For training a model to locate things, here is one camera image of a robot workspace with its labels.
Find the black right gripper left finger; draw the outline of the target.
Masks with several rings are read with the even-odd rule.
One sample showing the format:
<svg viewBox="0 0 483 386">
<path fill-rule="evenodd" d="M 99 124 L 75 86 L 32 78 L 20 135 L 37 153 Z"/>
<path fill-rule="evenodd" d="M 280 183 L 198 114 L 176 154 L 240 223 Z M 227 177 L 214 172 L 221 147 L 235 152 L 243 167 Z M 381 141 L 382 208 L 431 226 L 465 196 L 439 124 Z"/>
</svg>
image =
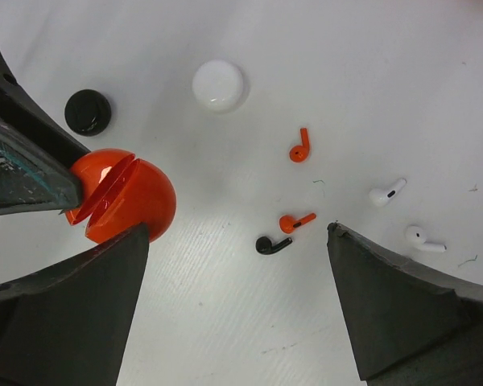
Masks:
<svg viewBox="0 0 483 386">
<path fill-rule="evenodd" d="M 0 284 L 0 385 L 115 385 L 148 252 L 139 224 Z"/>
</svg>

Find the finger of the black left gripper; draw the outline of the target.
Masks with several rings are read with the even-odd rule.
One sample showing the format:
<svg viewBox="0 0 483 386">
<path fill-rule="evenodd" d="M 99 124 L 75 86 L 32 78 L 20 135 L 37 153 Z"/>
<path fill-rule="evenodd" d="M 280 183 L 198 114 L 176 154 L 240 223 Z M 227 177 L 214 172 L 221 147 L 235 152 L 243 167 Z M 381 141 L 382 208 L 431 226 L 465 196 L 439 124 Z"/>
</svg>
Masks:
<svg viewBox="0 0 483 386">
<path fill-rule="evenodd" d="M 79 207 L 83 188 L 70 168 L 84 147 L 57 126 L 26 128 L 33 138 L 0 118 L 0 216 Z"/>
<path fill-rule="evenodd" d="M 89 152 L 28 95 L 14 77 L 1 52 L 0 119 L 67 168 Z"/>
</svg>

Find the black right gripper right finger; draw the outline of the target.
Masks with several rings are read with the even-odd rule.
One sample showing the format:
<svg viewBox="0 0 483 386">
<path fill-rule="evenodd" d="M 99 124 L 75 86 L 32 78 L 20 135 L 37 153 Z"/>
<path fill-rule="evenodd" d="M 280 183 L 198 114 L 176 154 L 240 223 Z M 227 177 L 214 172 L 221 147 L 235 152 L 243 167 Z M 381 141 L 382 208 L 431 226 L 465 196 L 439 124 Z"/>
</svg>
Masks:
<svg viewBox="0 0 483 386">
<path fill-rule="evenodd" d="M 483 285 L 394 253 L 340 223 L 328 257 L 360 379 L 483 385 Z"/>
</svg>

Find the orange round charging case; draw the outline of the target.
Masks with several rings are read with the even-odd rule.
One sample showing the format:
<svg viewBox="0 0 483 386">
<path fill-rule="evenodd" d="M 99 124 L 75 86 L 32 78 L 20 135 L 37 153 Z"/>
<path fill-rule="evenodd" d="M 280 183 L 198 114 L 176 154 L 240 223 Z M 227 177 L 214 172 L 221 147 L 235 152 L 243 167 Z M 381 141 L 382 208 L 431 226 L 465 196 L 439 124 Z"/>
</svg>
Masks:
<svg viewBox="0 0 483 386">
<path fill-rule="evenodd" d="M 102 149 L 78 159 L 70 171 L 81 181 L 83 201 L 65 216 L 71 225 L 88 220 L 85 236 L 90 240 L 100 244 L 144 223 L 152 242 L 169 229 L 175 189 L 152 163 L 126 150 Z"/>
</svg>

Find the orange earbud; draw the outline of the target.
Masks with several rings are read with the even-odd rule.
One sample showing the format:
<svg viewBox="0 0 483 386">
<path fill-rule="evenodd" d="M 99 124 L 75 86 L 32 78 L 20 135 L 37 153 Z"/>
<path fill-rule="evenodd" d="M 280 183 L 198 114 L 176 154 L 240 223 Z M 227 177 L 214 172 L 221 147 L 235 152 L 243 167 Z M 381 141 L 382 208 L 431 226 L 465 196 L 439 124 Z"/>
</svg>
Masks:
<svg viewBox="0 0 483 386">
<path fill-rule="evenodd" d="M 293 146 L 289 152 L 290 160 L 295 163 L 305 162 L 311 150 L 308 129 L 306 127 L 301 128 L 299 134 L 301 143 Z"/>
<path fill-rule="evenodd" d="M 315 213 L 310 213 L 299 219 L 292 215 L 284 215 L 279 218 L 279 227 L 285 234 L 292 234 L 297 228 L 312 222 L 315 218 Z"/>
</svg>

